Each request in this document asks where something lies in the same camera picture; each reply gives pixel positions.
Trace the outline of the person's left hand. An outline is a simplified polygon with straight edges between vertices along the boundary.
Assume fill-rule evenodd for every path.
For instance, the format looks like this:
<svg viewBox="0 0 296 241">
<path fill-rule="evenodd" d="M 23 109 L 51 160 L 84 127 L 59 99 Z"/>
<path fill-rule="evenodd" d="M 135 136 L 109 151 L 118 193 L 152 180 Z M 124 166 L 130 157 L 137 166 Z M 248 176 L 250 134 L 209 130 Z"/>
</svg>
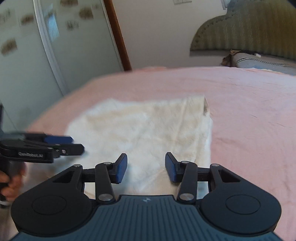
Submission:
<svg viewBox="0 0 296 241">
<path fill-rule="evenodd" d="M 6 201 L 14 201 L 23 186 L 23 177 L 26 174 L 26 165 L 21 163 L 20 171 L 13 177 L 9 177 L 1 170 L 1 195 Z"/>
</svg>

